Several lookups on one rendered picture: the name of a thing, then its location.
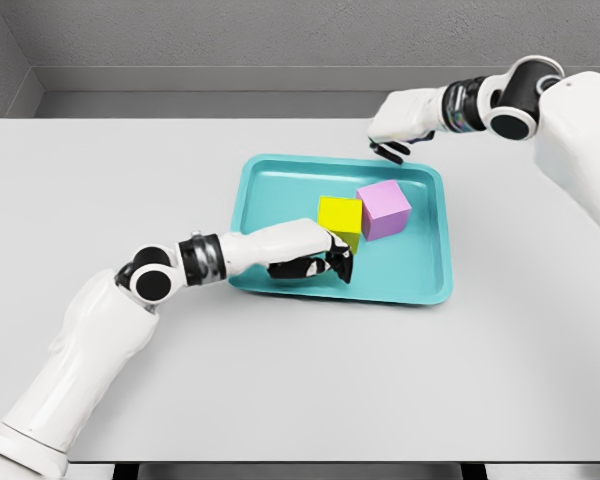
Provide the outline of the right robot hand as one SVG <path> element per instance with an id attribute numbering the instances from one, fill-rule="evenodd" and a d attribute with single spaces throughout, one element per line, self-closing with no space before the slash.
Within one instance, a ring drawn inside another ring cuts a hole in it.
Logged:
<path id="1" fill-rule="evenodd" d="M 440 126 L 438 94 L 434 88 L 390 93 L 368 127 L 371 150 L 401 165 L 410 145 L 431 140 Z"/>

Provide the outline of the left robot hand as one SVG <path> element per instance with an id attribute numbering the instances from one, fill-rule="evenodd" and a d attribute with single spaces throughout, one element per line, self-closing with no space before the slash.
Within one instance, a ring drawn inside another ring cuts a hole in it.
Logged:
<path id="1" fill-rule="evenodd" d="M 311 219 L 280 223 L 254 235 L 257 264 L 264 266 L 273 279 L 306 279 L 333 271 L 346 284 L 351 282 L 351 247 Z"/>

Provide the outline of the yellow cube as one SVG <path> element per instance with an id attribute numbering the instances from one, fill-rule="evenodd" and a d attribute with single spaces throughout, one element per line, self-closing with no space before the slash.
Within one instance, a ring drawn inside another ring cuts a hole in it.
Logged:
<path id="1" fill-rule="evenodd" d="M 359 199 L 321 196 L 318 224 L 346 242 L 356 254 L 362 234 L 363 203 Z"/>

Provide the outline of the pink cube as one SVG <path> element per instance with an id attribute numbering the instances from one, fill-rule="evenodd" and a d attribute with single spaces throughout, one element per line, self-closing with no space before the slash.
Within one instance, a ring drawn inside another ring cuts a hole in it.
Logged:
<path id="1" fill-rule="evenodd" d="M 396 180 L 360 187 L 356 198 L 362 201 L 362 232 L 367 241 L 398 234 L 406 227 L 412 207 Z"/>

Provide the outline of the teal tray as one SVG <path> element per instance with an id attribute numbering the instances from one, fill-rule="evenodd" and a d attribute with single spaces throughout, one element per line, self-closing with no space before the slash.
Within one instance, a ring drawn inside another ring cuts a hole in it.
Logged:
<path id="1" fill-rule="evenodd" d="M 394 180 L 412 206 L 405 229 L 360 242 L 350 283 L 328 272 L 274 280 L 262 266 L 230 278 L 252 292 L 346 300 L 435 305 L 453 290 L 442 178 L 433 168 L 382 160 L 262 154 L 242 170 L 231 228 L 248 234 L 297 218 L 315 219 L 322 196 L 351 198 L 360 187 Z"/>

